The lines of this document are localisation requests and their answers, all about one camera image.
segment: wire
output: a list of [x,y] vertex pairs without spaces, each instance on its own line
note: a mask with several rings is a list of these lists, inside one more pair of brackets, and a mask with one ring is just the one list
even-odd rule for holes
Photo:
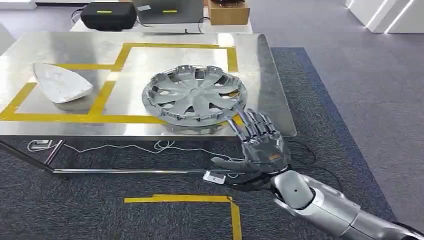
[[207,17],[207,16],[204,16],[204,17],[201,17],[200,19],[199,19],[199,21],[198,21],[198,23],[197,23],[197,29],[199,29],[199,33],[200,34],[203,34],[203,32],[202,32],[202,30],[200,29],[200,23],[203,23],[203,20],[204,19],[207,19],[207,20],[211,20],[209,17]]
[[[53,145],[48,146],[46,148],[31,149],[30,146],[33,143],[35,143],[36,141],[37,140],[32,140],[26,146],[26,149],[29,152],[34,153],[34,152],[45,151],[45,150],[48,150],[48,149],[52,149],[52,148],[54,148],[54,147],[56,147],[58,145],[56,143],[56,144],[53,144]],[[176,146],[173,146],[175,144],[175,141],[166,141],[166,145],[165,146],[162,146],[161,145],[162,142],[164,142],[164,141],[157,141],[154,144],[153,148],[155,150],[157,150],[157,151],[151,151],[151,150],[145,149],[143,147],[140,147],[140,146],[137,146],[137,145],[134,145],[134,144],[125,145],[125,146],[117,146],[117,145],[105,144],[105,145],[101,145],[101,146],[97,146],[97,147],[87,148],[87,149],[84,149],[84,150],[78,150],[75,147],[70,146],[68,144],[64,144],[64,146],[67,147],[67,148],[69,148],[69,149],[74,150],[75,152],[77,152],[79,154],[82,154],[82,153],[85,153],[85,152],[88,152],[88,151],[93,151],[93,150],[98,150],[98,149],[106,148],[106,147],[117,148],[117,149],[125,149],[125,148],[131,148],[131,147],[133,147],[133,148],[137,148],[137,149],[143,150],[143,151],[148,152],[148,153],[151,153],[151,154],[160,154],[161,152],[163,152],[163,151],[165,151],[167,149],[177,149],[177,150],[180,150],[180,151],[187,151],[187,152],[191,152],[191,151],[203,151],[203,152],[208,153],[208,154],[212,154],[212,155],[215,155],[215,156],[220,156],[220,157],[227,158],[228,161],[243,161],[244,160],[244,159],[241,159],[241,158],[232,158],[232,157],[229,157],[229,156],[224,155],[224,154],[219,154],[219,153],[211,152],[211,151],[208,151],[208,150],[203,149],[203,148],[190,148],[190,149],[187,149],[187,148],[176,147]],[[227,176],[230,177],[230,178],[232,178],[232,179],[234,179],[234,178],[237,178],[238,177],[238,174],[236,174],[236,175],[227,174]]]
[[293,168],[294,170],[298,170],[298,169],[310,169],[310,168],[315,168],[315,169],[321,169],[321,170],[324,170],[324,171],[326,171],[327,173],[329,173],[329,174],[331,174],[335,179],[336,179],[336,181],[337,181],[337,185],[338,185],[338,187],[340,188],[340,192],[341,193],[343,193],[345,190],[343,189],[343,185],[342,185],[342,181],[340,181],[340,178],[336,175],[336,174],[334,174],[332,171],[330,171],[330,170],[328,170],[327,168],[325,168],[325,167],[322,167],[322,166],[315,166],[314,164],[316,163],[316,161],[317,161],[317,155],[315,154],[315,152],[314,151],[312,151],[311,150],[311,148],[306,144],[306,143],[304,143],[304,142],[301,142],[301,141],[298,141],[298,140],[290,140],[290,141],[288,141],[289,143],[297,143],[297,144],[300,144],[300,145],[302,145],[302,146],[304,146],[304,147],[297,147],[297,148],[301,148],[301,149],[305,149],[305,150],[307,150],[307,152],[308,153],[311,153],[312,154],[312,156],[313,156],[313,160],[311,161],[311,162],[304,162],[304,161],[301,161],[301,160],[299,160],[299,159],[296,159],[296,158],[293,158],[296,162],[298,162],[298,163],[301,163],[301,164],[303,164],[304,166],[303,167],[296,167],[296,168]]
[[75,21],[74,21],[74,17],[75,17],[74,14],[76,12],[80,12],[80,11],[83,11],[83,10],[84,10],[84,8],[78,8],[77,10],[73,11],[73,13],[70,15],[70,19],[72,20],[73,23],[75,23]]
[[[315,164],[317,162],[317,155],[315,154],[314,151],[311,150],[311,148],[306,143],[301,142],[301,141],[298,141],[298,140],[290,140],[288,142],[289,143],[297,143],[297,144],[300,144],[300,145],[304,146],[304,147],[301,147],[301,146],[291,146],[291,148],[305,149],[305,150],[307,150],[307,153],[310,153],[313,156],[313,160],[311,162],[304,162],[304,161],[300,161],[300,160],[296,159],[297,162],[302,163],[304,165],[313,165],[313,164]],[[291,155],[292,156],[301,156],[300,154],[291,154]]]
[[138,23],[138,24],[140,24],[140,25],[141,25],[141,26],[143,26],[143,27],[146,27],[146,28],[154,28],[154,26],[147,26],[147,25],[144,25],[144,24],[140,21],[140,18],[139,18],[139,17],[137,17],[135,20],[137,21],[137,23]]

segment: gray floor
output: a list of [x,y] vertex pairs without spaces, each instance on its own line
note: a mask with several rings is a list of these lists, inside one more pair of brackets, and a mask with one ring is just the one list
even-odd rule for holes
[[[305,47],[400,221],[424,229],[424,35],[372,34],[343,0],[250,1],[272,47]],[[75,8],[0,11],[19,37],[68,31]]]

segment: stainless steel table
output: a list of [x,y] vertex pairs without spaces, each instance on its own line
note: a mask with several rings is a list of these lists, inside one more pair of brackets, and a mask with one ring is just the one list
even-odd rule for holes
[[[91,95],[55,104],[37,86],[32,63],[55,64],[85,77]],[[54,174],[189,173],[203,169],[54,169],[64,140],[234,140],[225,123],[181,127],[145,109],[141,93],[151,77],[178,65],[213,65],[238,76],[247,108],[268,114],[284,136],[296,135],[276,66],[262,34],[152,34],[139,32],[38,32],[27,34],[0,56],[0,136],[60,140],[38,161],[4,142],[3,149]]]

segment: yellow tape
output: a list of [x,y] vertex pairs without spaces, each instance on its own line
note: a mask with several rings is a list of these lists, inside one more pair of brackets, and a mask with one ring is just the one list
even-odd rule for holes
[[9,105],[7,105],[6,108],[0,113],[0,120],[4,120],[4,118],[12,115],[19,108],[22,102],[28,97],[36,85],[36,82],[28,82],[25,84],[14,96]]
[[64,68],[64,69],[73,69],[73,70],[112,70],[115,67],[114,64],[94,64],[94,63],[57,63],[53,65]]
[[93,124],[167,124],[155,116],[144,115],[88,115],[88,114],[39,114],[13,113],[0,118],[3,121],[93,123]]
[[89,115],[101,115],[103,113],[103,109],[105,108],[105,104],[109,99],[109,96],[112,93],[112,90],[115,87],[115,81],[106,81],[101,90],[98,92],[97,98],[92,104]]
[[228,196],[217,195],[176,195],[154,194],[152,197],[126,197],[123,202],[128,203],[161,203],[161,202],[214,202],[229,203]]
[[231,225],[232,225],[232,239],[242,239],[242,220],[240,219],[240,208],[234,202],[230,202],[231,207]]
[[235,47],[226,48],[226,58],[228,64],[228,72],[238,72],[239,66],[237,64],[237,53]]
[[125,62],[127,61],[128,55],[130,54],[131,48],[132,47],[126,43],[122,44],[122,49],[115,60],[114,67],[111,69],[112,72],[120,72],[122,70]]
[[226,49],[216,44],[126,42],[123,45],[131,48]]
[[211,202],[229,203],[231,210],[232,239],[242,239],[242,221],[240,208],[233,202],[233,198],[223,195],[177,195],[177,194],[154,194],[152,197],[126,197],[123,199],[129,203],[163,203],[163,202]]

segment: silver robotic arm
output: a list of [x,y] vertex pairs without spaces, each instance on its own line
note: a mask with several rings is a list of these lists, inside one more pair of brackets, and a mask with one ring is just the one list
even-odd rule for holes
[[212,161],[225,169],[269,175],[274,200],[291,215],[344,240],[424,240],[424,235],[361,210],[338,190],[309,176],[289,170],[290,154],[285,140],[264,114],[238,111],[247,135],[228,119],[241,140],[244,161]]
[[361,210],[345,195],[309,176],[289,170],[271,179],[274,200],[295,217],[344,240],[424,240],[416,231]]

